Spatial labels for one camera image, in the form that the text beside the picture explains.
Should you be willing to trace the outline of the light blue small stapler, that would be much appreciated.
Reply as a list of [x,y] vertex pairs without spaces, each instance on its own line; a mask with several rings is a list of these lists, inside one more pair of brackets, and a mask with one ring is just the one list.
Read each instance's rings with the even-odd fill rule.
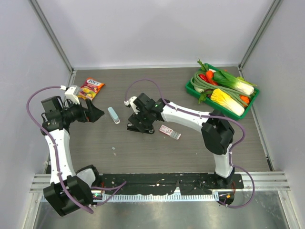
[[119,119],[119,116],[117,115],[117,113],[115,112],[115,110],[112,107],[108,107],[107,110],[108,110],[110,117],[114,121],[114,123],[119,124],[120,119]]

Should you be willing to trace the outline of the black large stapler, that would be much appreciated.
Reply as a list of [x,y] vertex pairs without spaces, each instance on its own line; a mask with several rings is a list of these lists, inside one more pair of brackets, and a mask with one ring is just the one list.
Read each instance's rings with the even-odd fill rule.
[[127,130],[128,131],[134,131],[134,132],[139,132],[142,134],[154,134],[155,130],[153,129],[145,129],[144,131],[140,131],[134,124],[128,123],[127,124]]

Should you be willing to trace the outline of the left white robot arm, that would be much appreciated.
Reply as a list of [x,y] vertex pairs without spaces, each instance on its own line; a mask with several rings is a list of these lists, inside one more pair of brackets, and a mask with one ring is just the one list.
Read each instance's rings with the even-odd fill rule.
[[104,115],[90,99],[86,107],[80,103],[58,96],[41,102],[44,113],[42,134],[49,146],[51,160],[50,185],[43,190],[45,199],[61,216],[68,215],[93,203],[91,190],[97,190],[102,183],[97,168],[93,165],[74,170],[70,154],[70,124],[78,121],[94,123]]

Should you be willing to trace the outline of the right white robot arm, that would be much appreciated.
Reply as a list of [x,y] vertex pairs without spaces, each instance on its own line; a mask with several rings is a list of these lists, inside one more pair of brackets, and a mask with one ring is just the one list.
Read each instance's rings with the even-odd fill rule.
[[213,154],[216,185],[227,188],[232,184],[235,169],[230,164],[229,147],[234,129],[220,111],[200,112],[161,98],[155,101],[144,93],[125,99],[124,104],[133,110],[128,121],[134,131],[153,134],[155,121],[181,124],[198,131],[203,136],[205,147]]

